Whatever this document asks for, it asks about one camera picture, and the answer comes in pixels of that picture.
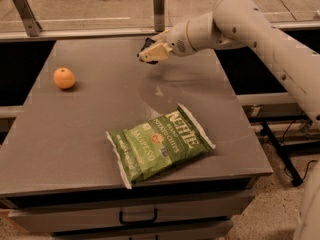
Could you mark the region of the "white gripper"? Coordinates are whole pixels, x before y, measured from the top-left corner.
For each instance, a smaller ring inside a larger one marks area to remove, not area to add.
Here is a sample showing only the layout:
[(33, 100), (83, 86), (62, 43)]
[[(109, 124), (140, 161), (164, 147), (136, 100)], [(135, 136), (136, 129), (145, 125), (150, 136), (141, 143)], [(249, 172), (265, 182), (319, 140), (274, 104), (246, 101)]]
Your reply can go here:
[(192, 41), (190, 20), (179, 22), (171, 29), (152, 36), (151, 39), (159, 43), (154, 43), (139, 52), (139, 57), (145, 63), (166, 60), (171, 52), (180, 57), (189, 56), (196, 52)]

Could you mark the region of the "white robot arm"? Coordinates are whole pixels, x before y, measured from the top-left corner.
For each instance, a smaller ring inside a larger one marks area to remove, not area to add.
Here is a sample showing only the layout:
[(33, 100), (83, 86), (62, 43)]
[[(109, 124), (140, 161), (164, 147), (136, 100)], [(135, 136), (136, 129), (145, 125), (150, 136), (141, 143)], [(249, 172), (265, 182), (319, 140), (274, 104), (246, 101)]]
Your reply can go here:
[[(138, 58), (146, 63), (170, 54), (188, 56), (203, 49), (247, 47), (309, 119), (320, 127), (320, 55), (272, 25), (253, 0), (218, 0), (201, 16), (175, 24), (145, 41)], [(220, 240), (320, 240), (320, 167), (315, 166), (304, 187), (293, 231), (271, 238), (254, 233), (245, 238), (227, 235)]]

